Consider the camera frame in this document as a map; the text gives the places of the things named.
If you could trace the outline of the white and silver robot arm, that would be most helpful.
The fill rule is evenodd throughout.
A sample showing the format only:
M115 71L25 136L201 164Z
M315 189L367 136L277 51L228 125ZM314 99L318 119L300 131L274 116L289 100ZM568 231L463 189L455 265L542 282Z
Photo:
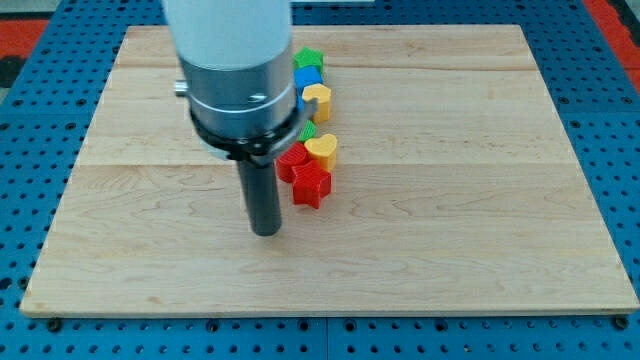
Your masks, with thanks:
M222 159L271 163L318 101L297 103L289 0L164 0L192 122Z

